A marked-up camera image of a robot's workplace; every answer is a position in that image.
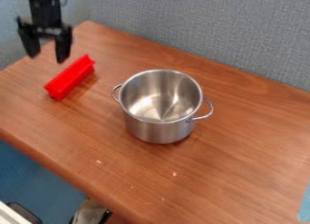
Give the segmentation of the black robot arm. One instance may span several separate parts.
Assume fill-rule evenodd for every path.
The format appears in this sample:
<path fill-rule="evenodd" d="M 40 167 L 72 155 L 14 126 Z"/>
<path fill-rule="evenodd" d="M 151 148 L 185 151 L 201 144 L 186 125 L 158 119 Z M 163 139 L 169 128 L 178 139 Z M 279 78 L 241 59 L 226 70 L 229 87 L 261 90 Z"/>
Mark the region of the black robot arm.
<path fill-rule="evenodd" d="M 30 0 L 32 21 L 24 22 L 18 17 L 19 37 L 31 58 L 42 52 L 42 39 L 55 40 L 58 63 L 64 63 L 71 56 L 72 26 L 63 23 L 60 11 L 66 4 L 60 0 Z"/>

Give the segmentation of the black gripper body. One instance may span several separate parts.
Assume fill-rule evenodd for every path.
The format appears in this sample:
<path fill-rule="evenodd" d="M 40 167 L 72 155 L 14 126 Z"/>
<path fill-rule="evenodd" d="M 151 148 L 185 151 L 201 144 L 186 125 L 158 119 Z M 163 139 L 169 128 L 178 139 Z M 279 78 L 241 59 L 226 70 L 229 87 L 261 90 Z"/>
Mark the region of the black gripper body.
<path fill-rule="evenodd" d="M 40 37 L 56 37 L 70 41 L 72 39 L 72 29 L 62 22 L 60 5 L 47 4 L 31 5 L 31 17 L 18 17 L 18 32 L 23 41 Z"/>

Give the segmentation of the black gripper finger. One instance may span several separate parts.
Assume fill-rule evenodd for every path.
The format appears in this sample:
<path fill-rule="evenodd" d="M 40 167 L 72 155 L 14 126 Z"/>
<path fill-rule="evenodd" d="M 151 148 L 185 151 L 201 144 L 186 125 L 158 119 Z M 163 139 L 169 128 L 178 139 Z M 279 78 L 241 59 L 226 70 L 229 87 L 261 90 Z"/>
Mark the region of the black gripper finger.
<path fill-rule="evenodd" d="M 56 37 L 56 59 L 58 63 L 63 63 L 71 56 L 71 33 L 62 34 Z"/>
<path fill-rule="evenodd" d="M 38 34 L 28 30 L 19 30 L 19 37 L 27 55 L 34 58 L 40 53 L 40 42 Z"/>

